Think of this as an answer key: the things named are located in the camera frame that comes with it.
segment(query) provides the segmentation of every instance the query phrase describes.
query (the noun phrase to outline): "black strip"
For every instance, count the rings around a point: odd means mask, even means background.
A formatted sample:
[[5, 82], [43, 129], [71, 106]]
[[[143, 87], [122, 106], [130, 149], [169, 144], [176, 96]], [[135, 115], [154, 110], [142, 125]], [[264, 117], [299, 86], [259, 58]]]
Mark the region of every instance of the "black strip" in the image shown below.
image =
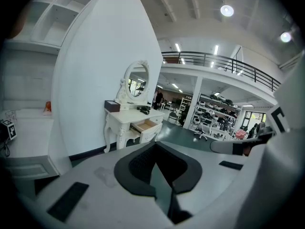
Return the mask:
[[[96, 149], [93, 149], [93, 150], [90, 150], [90, 151], [87, 151], [87, 152], [83, 152], [83, 153], [80, 153], [80, 154], [71, 155], [71, 156], [69, 156], [69, 159], [70, 159], [70, 161], [74, 161], [74, 160], [78, 160], [78, 159], [81, 159], [81, 158], [89, 158], [91, 156], [95, 156], [95, 155], [98, 155], [98, 154], [104, 154], [105, 153], [104, 149], [106, 147], [107, 146], [103, 146], [103, 147], [99, 147], [99, 148], [96, 148]], [[114, 150], [116, 150], [116, 142], [110, 144], [109, 152], [114, 151]]]
[[180, 209], [177, 197], [173, 191], [171, 194], [171, 203], [170, 203], [170, 207], [168, 209], [167, 217], [174, 224], [178, 224], [178, 223], [192, 217], [192, 215], [188, 211]]
[[243, 149], [244, 149], [244, 145], [247, 145], [246, 143], [233, 143], [233, 151], [232, 154], [233, 155], [243, 155]]
[[220, 166], [224, 166], [224, 167], [228, 167], [234, 170], [241, 170], [243, 168], [244, 165], [241, 164], [237, 164], [237, 163], [232, 163], [229, 161], [222, 161], [219, 163]]
[[65, 222], [88, 187], [88, 184], [75, 182], [47, 212], [54, 218]]
[[285, 129], [282, 125], [282, 123], [280, 122], [280, 119], [278, 118], [278, 115], [281, 114], [282, 117], [285, 117], [281, 107], [278, 107], [276, 110], [274, 110], [272, 113], [271, 113], [271, 116], [273, 117], [277, 127], [279, 128], [280, 132], [285, 132]]

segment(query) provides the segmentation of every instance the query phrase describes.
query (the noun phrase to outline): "person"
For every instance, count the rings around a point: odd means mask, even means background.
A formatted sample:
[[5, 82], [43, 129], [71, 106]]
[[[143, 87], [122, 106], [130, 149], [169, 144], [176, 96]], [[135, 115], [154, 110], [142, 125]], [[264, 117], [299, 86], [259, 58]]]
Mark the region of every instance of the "person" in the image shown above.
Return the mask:
[[154, 103], [153, 109], [158, 109], [158, 107], [160, 106], [162, 101], [163, 101], [163, 94], [161, 93], [161, 89], [158, 88], [157, 89], [156, 102]]
[[185, 109], [181, 112], [181, 117], [179, 119], [179, 123], [182, 126], [184, 125], [184, 121], [187, 117], [187, 113], [189, 112], [190, 105], [191, 105], [191, 103], [188, 103], [187, 106], [185, 106]]
[[255, 125], [252, 127], [252, 129], [249, 131], [249, 135], [247, 137], [247, 139], [250, 139], [252, 137], [255, 137], [256, 135], [256, 127], [257, 127], [257, 123], [255, 123]]

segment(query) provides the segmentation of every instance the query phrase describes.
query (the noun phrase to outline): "white column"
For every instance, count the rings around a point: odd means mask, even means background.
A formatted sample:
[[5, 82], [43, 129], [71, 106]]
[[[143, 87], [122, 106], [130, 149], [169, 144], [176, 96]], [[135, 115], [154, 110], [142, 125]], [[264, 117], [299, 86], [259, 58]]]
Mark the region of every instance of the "white column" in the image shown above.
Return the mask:
[[201, 84], [202, 84], [202, 76], [198, 76], [196, 85], [195, 85], [195, 89], [194, 89], [194, 93], [193, 93], [193, 97], [192, 97], [192, 102], [190, 105], [190, 109], [189, 109], [189, 112], [187, 113], [187, 117], [186, 117], [184, 125], [183, 125], [183, 128], [185, 128], [185, 129], [189, 128], [190, 122], [192, 120], [192, 115], [194, 113], [194, 110], [195, 110], [195, 107], [197, 104], [197, 99], [200, 94]]

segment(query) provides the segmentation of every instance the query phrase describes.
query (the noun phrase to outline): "black metal railing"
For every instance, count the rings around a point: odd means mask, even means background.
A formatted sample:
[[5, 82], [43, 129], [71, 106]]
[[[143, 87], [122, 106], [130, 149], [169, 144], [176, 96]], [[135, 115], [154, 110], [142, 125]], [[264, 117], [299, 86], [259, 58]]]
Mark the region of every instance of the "black metal railing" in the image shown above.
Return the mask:
[[162, 52], [163, 61], [165, 63], [185, 63], [211, 67], [218, 70], [223, 70], [236, 74], [241, 77], [248, 77], [258, 84], [263, 84], [272, 92], [275, 91], [281, 84], [275, 78], [264, 73], [263, 71], [239, 60], [225, 56], [214, 55], [205, 52]]

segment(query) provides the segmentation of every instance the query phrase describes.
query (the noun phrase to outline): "black object on table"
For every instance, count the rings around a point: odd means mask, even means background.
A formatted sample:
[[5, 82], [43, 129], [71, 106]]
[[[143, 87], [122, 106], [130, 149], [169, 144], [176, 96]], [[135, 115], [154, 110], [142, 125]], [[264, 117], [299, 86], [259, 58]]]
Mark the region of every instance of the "black object on table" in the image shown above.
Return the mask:
[[75, 182], [47, 212], [65, 222], [88, 187], [88, 184]]

